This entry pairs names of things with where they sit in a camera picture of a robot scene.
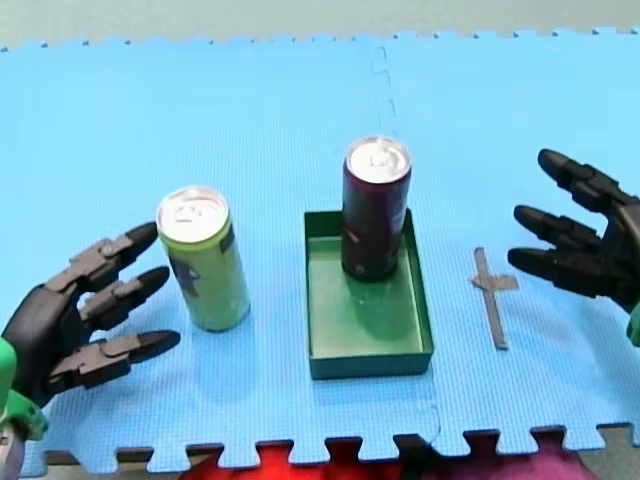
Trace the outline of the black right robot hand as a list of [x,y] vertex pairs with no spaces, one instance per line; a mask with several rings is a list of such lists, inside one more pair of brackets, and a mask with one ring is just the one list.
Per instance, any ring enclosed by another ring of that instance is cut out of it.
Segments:
[[639,198],[601,170],[557,151],[543,149],[537,160],[557,187],[581,207],[606,217],[607,226],[600,235],[569,217],[518,205],[515,220],[552,247],[512,248],[508,262],[559,289],[608,297],[630,313],[639,303]]

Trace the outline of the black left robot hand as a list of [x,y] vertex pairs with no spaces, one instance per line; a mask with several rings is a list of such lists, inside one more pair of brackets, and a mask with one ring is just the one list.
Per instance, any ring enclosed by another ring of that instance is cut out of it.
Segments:
[[103,239],[70,259],[68,267],[34,287],[22,300],[2,337],[14,349],[14,391],[47,405],[77,387],[92,388],[127,375],[132,365],[176,347],[173,330],[93,340],[96,331],[123,323],[168,280],[160,266],[123,282],[119,274],[157,239],[155,223],[118,238]]

